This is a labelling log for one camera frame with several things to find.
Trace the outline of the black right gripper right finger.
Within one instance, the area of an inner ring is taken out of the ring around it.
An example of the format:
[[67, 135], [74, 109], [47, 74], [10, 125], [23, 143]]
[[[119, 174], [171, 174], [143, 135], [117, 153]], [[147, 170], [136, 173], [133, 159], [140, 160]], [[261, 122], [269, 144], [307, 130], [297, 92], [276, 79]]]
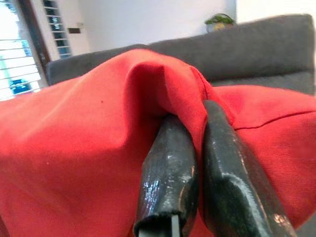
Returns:
[[214, 237], [296, 237], [266, 173], [222, 107], [204, 106], [203, 209]]

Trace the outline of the blue object outside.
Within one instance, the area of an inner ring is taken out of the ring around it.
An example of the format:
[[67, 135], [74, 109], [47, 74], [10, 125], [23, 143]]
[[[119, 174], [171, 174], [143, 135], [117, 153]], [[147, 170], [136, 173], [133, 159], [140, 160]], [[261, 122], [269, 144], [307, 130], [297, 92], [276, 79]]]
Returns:
[[14, 95], [22, 94], [23, 92], [29, 93], [32, 90], [31, 84], [25, 79], [9, 80], [9, 88]]

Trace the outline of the red pillow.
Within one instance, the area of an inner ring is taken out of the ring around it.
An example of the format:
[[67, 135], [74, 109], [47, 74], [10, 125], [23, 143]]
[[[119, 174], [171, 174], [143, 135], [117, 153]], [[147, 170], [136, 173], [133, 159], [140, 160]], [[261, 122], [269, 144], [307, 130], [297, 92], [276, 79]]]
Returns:
[[142, 165], [167, 116], [191, 135], [204, 220], [205, 101], [257, 158], [295, 229], [316, 212], [316, 98], [212, 87], [193, 66], [131, 50], [89, 73], [0, 102], [0, 237], [135, 237]]

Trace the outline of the green potted plant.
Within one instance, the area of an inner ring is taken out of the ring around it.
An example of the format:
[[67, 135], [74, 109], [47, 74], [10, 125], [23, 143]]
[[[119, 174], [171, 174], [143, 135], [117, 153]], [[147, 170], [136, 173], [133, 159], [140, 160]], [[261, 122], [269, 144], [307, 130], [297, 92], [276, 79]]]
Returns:
[[224, 13], [217, 13], [207, 19], [204, 23], [208, 33], [228, 28], [236, 24], [234, 19]]

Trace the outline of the brown door frame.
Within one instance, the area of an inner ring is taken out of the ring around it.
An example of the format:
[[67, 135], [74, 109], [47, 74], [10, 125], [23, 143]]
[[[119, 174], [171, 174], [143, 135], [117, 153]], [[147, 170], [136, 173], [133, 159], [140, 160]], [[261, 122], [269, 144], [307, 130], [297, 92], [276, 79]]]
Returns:
[[35, 50], [36, 58], [39, 63], [43, 83], [49, 85], [47, 79], [47, 65], [50, 62], [50, 55], [47, 50], [43, 34], [40, 30], [39, 21], [36, 18], [35, 9], [32, 6], [31, 0], [17, 0], [22, 11], [30, 39]]

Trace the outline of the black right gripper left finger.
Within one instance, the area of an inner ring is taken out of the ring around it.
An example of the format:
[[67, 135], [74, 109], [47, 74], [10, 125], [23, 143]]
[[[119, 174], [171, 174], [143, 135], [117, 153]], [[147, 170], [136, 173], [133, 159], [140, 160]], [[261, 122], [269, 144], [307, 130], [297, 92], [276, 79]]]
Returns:
[[198, 207], [198, 165], [191, 135], [167, 116], [143, 165], [135, 237], [189, 237]]

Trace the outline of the glass louvre window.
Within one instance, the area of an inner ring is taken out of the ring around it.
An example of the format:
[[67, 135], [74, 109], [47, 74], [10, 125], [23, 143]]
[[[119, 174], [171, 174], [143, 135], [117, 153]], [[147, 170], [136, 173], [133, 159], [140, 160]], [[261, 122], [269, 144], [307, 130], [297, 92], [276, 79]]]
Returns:
[[72, 56], [66, 28], [56, 0], [42, 0], [42, 3], [60, 58], [64, 59]]

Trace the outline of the barred window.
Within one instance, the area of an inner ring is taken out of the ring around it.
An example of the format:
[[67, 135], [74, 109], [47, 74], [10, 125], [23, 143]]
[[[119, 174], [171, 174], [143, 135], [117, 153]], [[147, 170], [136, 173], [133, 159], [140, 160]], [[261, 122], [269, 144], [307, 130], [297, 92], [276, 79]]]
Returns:
[[10, 79], [25, 79], [31, 84], [31, 92], [20, 95], [46, 87], [17, 0], [0, 0], [0, 101], [20, 96], [10, 90]]

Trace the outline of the grey fabric sofa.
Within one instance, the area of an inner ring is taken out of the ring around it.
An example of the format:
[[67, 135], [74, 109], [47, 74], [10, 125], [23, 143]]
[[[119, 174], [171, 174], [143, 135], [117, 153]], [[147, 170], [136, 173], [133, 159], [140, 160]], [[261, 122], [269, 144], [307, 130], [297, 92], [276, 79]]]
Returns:
[[132, 49], [147, 49], [196, 67], [214, 86], [260, 85], [315, 93], [315, 28], [308, 14], [275, 16], [204, 35], [134, 44], [48, 63], [49, 85], [79, 77]]

